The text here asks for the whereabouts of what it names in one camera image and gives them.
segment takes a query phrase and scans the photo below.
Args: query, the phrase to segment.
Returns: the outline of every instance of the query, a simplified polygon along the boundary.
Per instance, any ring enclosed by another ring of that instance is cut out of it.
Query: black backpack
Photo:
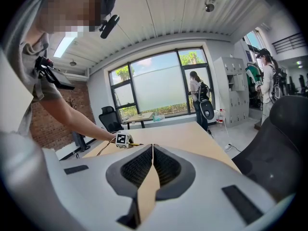
[[[201,113],[207,120],[214,118],[214,109],[212,103],[209,100],[209,95],[209,87],[205,83],[201,82],[197,98],[200,102]]]
[[[273,90],[271,91],[271,94],[273,96],[274,101],[281,98],[282,96],[286,95],[286,77],[287,74],[283,72],[281,68],[278,68],[277,70],[274,69],[272,65],[270,65],[272,70],[274,71],[273,76]]]

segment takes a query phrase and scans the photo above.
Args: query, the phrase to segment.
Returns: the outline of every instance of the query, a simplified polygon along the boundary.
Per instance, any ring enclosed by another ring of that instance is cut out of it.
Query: man
[[[38,79],[34,69],[39,56],[47,56],[48,34],[72,31],[77,26],[97,27],[114,7],[115,0],[27,0],[24,10],[16,13],[3,40],[13,70],[56,120],[72,131],[96,138],[112,140],[115,135],[96,126],[82,113],[70,107],[54,84],[45,77]],[[23,117],[18,132],[29,135],[31,106]]]

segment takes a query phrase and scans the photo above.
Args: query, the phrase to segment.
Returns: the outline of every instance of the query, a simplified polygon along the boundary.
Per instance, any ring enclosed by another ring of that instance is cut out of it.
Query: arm
[[[82,113],[69,106],[63,98],[40,101],[44,109],[58,122],[72,131],[103,141],[110,141],[114,134],[96,126]]]
[[[196,96],[197,92],[195,91],[194,86],[193,86],[192,83],[190,84],[190,88],[191,88],[191,93],[192,93],[192,100],[193,101],[197,101],[198,100],[198,98]]]
[[[264,93],[266,93],[270,90],[270,82],[271,82],[270,74],[271,74],[271,71],[272,71],[272,69],[269,66],[264,68],[263,85],[260,86],[262,94],[264,94]]]
[[[196,92],[195,92],[195,90],[194,90],[193,84],[190,83],[189,85],[190,85],[191,93],[192,93],[192,94],[195,94]]]

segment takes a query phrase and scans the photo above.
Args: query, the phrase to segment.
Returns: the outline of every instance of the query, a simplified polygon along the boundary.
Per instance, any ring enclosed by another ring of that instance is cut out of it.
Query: brick wall
[[[82,81],[72,82],[75,84],[74,90],[59,90],[60,93],[65,100],[68,98],[75,99],[76,109],[94,122],[87,83]],[[33,140],[41,147],[59,150],[73,142],[72,131],[54,119],[38,102],[32,104],[32,110],[30,131]]]

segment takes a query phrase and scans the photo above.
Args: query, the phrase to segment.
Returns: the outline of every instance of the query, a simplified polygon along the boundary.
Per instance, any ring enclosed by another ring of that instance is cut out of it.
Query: table
[[[189,122],[171,126],[132,129],[129,131],[135,143],[158,144],[182,149],[191,153],[212,157],[219,160],[235,170],[239,171],[237,166],[222,150],[222,148],[203,130],[196,122]],[[107,144],[102,142],[85,157],[96,156],[97,153]],[[114,153],[125,149],[117,148],[115,144],[109,144],[101,153]],[[155,207],[155,194],[159,189],[159,179],[157,172],[152,165],[147,177],[138,189],[138,205],[141,222],[143,222]]]
[[[153,112],[148,112],[148,113],[136,114],[136,115],[132,116],[130,119],[127,119],[125,121],[125,123],[127,124],[127,129],[129,129],[129,124],[131,122],[136,122],[136,121],[140,121],[142,128],[145,128],[143,121],[151,119],[152,115],[153,115]]]

